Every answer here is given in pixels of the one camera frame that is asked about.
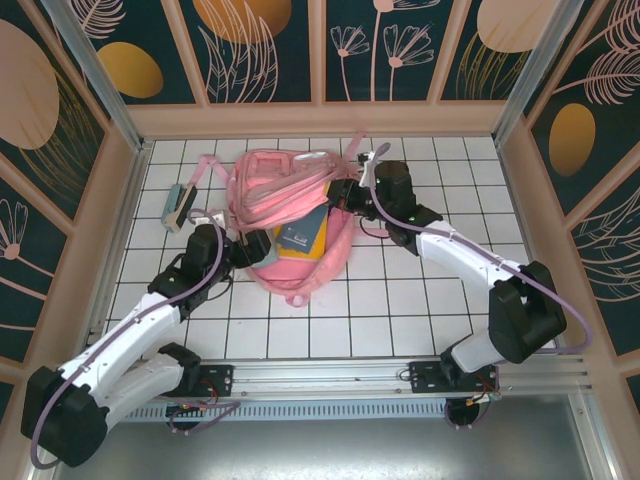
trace white grid floor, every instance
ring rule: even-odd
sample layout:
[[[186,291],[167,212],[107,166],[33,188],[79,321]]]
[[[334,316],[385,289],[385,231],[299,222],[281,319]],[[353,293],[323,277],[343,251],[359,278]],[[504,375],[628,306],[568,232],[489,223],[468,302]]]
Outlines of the white grid floor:
[[[251,149],[340,152],[350,140],[156,142],[106,328],[131,310],[148,282],[186,246],[194,227],[187,222],[179,234],[167,233],[160,216],[171,185],[189,180],[200,154],[215,153],[230,169]],[[420,203],[440,212],[467,237],[528,263],[491,138],[367,138],[360,151],[383,142],[391,143],[386,160],[407,161]],[[215,174],[205,174],[198,188],[194,206],[226,207],[223,185]],[[302,309],[248,281],[242,271],[236,271],[234,279],[227,294],[202,305],[148,355],[171,341],[210,360],[431,355],[487,324],[486,291],[476,291],[388,240],[356,237],[345,270]],[[210,297],[225,287],[217,285]]]

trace flower illustration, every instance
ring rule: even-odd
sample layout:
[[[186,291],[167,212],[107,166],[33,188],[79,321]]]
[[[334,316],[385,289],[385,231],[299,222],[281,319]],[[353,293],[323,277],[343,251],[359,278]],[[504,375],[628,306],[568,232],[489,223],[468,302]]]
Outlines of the flower illustration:
[[[378,31],[380,29],[380,16],[383,13],[394,10],[419,10],[421,8],[435,7],[440,0],[373,0],[373,6],[377,10],[376,22],[373,27],[373,48],[371,49],[371,101],[376,100],[376,51],[378,46]]]
[[[396,68],[419,65],[433,60],[433,49],[427,49],[431,43],[428,31],[428,26],[406,27],[398,37],[398,25],[384,29],[384,47],[391,67],[389,100],[393,100],[393,77]]]
[[[344,59],[351,55],[360,55],[369,51],[369,42],[365,42],[366,37],[362,31],[362,26],[346,27],[344,32],[340,27],[333,27],[330,30],[331,40],[336,47],[336,51],[340,56],[340,66],[342,67],[342,84],[344,85],[344,93],[347,95],[347,101],[351,101],[349,88],[347,87],[347,76],[344,69]]]
[[[28,267],[44,274],[49,277],[53,277],[51,272],[46,271],[43,268],[34,265],[33,263],[25,260],[20,256],[20,245],[27,228],[27,219],[29,218],[29,210],[25,205],[20,202],[16,202],[13,211],[6,199],[0,200],[0,260],[18,260]],[[13,288],[19,292],[30,295],[39,300],[45,300],[47,297],[42,293],[36,292],[24,285],[20,285],[7,278],[0,276],[0,283]],[[14,330],[31,329],[31,327],[17,327],[0,324],[2,328],[11,328]]]
[[[15,260],[20,256],[20,242],[27,228],[29,210],[16,202],[13,215],[6,199],[0,200],[0,258]]]

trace painted flower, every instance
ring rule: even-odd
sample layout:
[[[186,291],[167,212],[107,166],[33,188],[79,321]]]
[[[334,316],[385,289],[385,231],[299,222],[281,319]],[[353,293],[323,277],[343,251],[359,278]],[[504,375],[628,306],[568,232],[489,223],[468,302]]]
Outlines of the painted flower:
[[[360,55],[369,51],[369,42],[365,42],[366,37],[362,27],[346,27],[344,32],[340,27],[331,29],[331,40],[341,57],[349,55]]]
[[[20,242],[27,228],[29,210],[16,202],[13,214],[6,199],[0,200],[0,258],[15,260],[20,255]]]
[[[384,29],[384,46],[391,68],[418,65],[433,60],[433,50],[427,50],[431,38],[429,27],[406,27],[398,37],[398,25]]]
[[[373,6],[381,13],[393,10],[418,10],[435,7],[440,0],[373,0]]]

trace yellow book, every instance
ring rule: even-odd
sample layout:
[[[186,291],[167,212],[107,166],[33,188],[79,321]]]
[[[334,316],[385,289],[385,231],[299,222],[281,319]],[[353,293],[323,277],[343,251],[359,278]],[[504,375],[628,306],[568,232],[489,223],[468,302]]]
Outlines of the yellow book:
[[[291,250],[289,248],[283,248],[279,243],[276,243],[278,248],[278,257],[280,258],[296,258],[299,260],[320,260],[324,255],[326,243],[327,243],[327,223],[328,217],[324,216],[322,220],[322,224],[320,225],[320,229],[318,230],[318,235],[313,242],[313,246],[311,247],[311,251],[309,253],[297,252],[296,250]],[[273,229],[273,236],[278,237],[280,233],[280,229],[282,226],[275,227]]]

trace enclosure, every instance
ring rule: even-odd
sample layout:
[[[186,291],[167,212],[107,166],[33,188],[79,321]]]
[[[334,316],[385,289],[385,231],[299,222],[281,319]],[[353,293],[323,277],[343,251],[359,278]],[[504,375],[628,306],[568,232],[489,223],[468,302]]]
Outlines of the enclosure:
[[[639,0],[3,2],[3,475],[638,478],[639,47]],[[233,366],[239,413],[175,439],[154,401],[86,464],[36,471],[29,377],[109,332],[184,251],[195,227],[160,219],[199,156],[230,171],[256,149],[345,155],[359,132],[357,153],[388,142],[459,232],[545,264],[592,344],[500,365],[491,415],[450,429],[451,394],[412,393],[401,372],[486,329],[487,292],[356,235],[308,306],[236,270],[143,355],[176,342]],[[227,208],[216,173],[197,186],[195,207]],[[551,343],[579,345],[565,314]]]

